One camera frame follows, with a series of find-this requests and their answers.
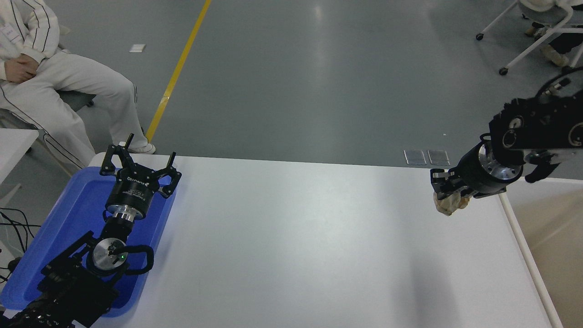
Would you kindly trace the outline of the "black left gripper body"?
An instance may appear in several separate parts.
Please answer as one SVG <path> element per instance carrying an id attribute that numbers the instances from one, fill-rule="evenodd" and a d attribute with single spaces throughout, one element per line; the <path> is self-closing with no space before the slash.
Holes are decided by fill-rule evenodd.
<path id="1" fill-rule="evenodd" d="M 130 207 L 140 215 L 146 215 L 159 182 L 152 169 L 119 169 L 115 172 L 115 184 L 105 208 L 111 214 L 123 207 Z"/>

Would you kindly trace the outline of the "person's hand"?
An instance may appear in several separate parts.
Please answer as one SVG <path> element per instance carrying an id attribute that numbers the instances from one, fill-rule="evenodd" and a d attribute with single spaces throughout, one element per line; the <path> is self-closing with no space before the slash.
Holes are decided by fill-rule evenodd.
<path id="1" fill-rule="evenodd" d="M 37 75 L 38 62 L 26 54 L 20 54 L 4 62 L 5 80 L 12 83 L 23 83 Z"/>

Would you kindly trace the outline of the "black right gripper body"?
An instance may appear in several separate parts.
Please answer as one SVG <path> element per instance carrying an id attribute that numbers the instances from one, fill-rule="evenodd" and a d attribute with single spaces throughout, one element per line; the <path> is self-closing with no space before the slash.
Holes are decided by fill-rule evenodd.
<path id="1" fill-rule="evenodd" d="M 474 198 L 484 198 L 500 192 L 501 184 L 486 172 L 480 162 L 480 149 L 475 146 L 466 153 L 455 168 L 456 174 L 463 180 L 464 185 L 471 189 Z"/>

